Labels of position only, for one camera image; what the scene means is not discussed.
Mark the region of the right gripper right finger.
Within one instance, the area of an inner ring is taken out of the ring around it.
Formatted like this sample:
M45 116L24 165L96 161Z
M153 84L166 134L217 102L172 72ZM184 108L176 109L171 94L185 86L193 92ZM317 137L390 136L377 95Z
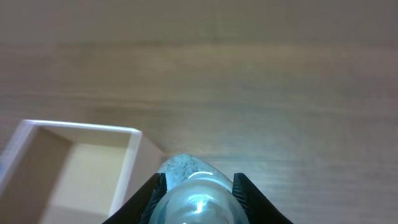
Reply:
M240 203L250 224L293 224L243 173L235 173L232 194Z

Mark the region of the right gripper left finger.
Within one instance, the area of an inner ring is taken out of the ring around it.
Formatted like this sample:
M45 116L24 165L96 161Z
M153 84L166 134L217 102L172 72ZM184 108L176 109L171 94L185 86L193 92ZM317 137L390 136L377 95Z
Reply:
M155 173L103 224L148 224L155 207L166 193L166 175L164 173Z

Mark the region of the dark blue pump bottle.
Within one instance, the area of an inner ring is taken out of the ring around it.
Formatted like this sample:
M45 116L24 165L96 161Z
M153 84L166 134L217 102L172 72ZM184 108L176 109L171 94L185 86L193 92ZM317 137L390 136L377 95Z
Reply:
M233 196L233 182L209 163L190 154L167 159L159 171L165 174L167 193L159 200L150 223L249 224Z

